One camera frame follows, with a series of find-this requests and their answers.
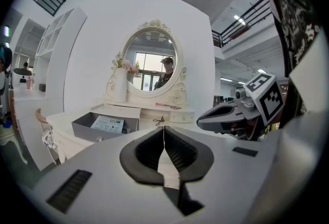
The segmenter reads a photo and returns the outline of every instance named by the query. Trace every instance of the ornate mirror frame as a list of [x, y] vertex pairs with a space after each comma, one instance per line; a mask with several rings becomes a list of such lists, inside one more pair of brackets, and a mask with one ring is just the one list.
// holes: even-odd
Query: ornate mirror frame
[[[186, 90], [184, 85], [184, 79], [186, 77], [186, 68], [183, 67], [184, 63], [184, 55], [181, 44], [175, 35], [171, 33], [170, 28], [168, 28], [165, 24], [163, 24], [160, 20], [153, 20], [150, 22], [145, 22], [140, 25], [132, 35], [130, 35], [126, 42], [124, 43], [123, 48], [120, 50], [123, 58], [125, 58], [125, 54], [133, 42], [133, 40], [140, 36], [141, 34], [149, 31], [157, 31], [165, 36], [167, 36], [174, 46], [176, 52], [176, 66], [173, 72], [172, 77], [166, 83], [164, 87], [161, 87], [157, 90], [153, 91], [143, 91], [137, 89], [130, 82], [128, 82], [128, 95], [127, 101], [140, 101], [142, 99], [155, 98], [157, 101], [161, 101], [162, 103], [181, 105], [186, 103]], [[107, 86], [106, 86], [106, 94], [112, 97], [112, 91], [115, 86], [115, 68], [112, 67], [114, 73], [111, 75]]]

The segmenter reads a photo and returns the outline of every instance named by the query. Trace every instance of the robotic arm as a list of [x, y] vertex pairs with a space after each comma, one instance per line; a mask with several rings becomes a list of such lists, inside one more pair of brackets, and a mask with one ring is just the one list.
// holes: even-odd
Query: robotic arm
[[233, 101], [201, 115], [197, 125], [203, 130], [236, 135], [238, 139], [256, 140], [283, 105], [276, 77], [261, 73], [238, 89]]

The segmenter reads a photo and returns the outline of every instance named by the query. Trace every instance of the dressing table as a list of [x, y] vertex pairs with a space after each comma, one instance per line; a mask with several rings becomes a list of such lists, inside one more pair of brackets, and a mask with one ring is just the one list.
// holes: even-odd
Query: dressing table
[[[143, 23], [126, 38], [119, 53], [134, 66], [137, 61], [139, 64], [139, 74], [128, 77], [125, 102], [117, 102], [114, 97], [116, 81], [119, 77], [116, 75], [116, 63], [112, 61], [113, 72], [109, 74], [102, 98], [94, 99], [91, 106], [47, 117], [61, 163], [94, 144], [94, 141], [76, 137], [72, 128], [74, 120], [89, 112], [124, 119], [138, 110], [136, 118], [139, 119], [139, 130], [168, 125], [176, 127], [177, 130], [188, 129], [214, 137], [234, 139], [230, 135], [204, 131], [196, 125], [197, 117], [194, 114], [197, 110], [190, 108], [187, 101], [185, 78], [188, 70], [184, 66], [183, 50], [178, 38], [171, 33], [166, 24], [160, 20]], [[172, 76], [163, 87], [153, 89], [155, 81], [164, 73], [160, 60], [165, 57], [173, 59]]]

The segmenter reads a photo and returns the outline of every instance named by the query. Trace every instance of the white vase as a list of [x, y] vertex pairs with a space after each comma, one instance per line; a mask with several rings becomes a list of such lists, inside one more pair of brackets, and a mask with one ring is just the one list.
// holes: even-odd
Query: white vase
[[116, 103], [124, 103], [127, 98], [127, 74], [128, 70], [117, 68], [115, 71], [115, 86], [113, 101]]

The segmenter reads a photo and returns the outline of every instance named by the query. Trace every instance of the window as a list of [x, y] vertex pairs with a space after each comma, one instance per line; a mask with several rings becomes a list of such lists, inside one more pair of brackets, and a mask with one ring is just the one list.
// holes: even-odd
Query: window
[[137, 62], [139, 63], [139, 74], [138, 76], [134, 76], [132, 84], [140, 90], [154, 90], [155, 83], [159, 80], [161, 73], [165, 71], [161, 60], [166, 57], [168, 56], [136, 53], [134, 65]]
[[8, 27], [8, 26], [5, 26], [5, 27], [4, 27], [4, 35], [5, 35], [6, 37], [9, 37], [9, 27]]

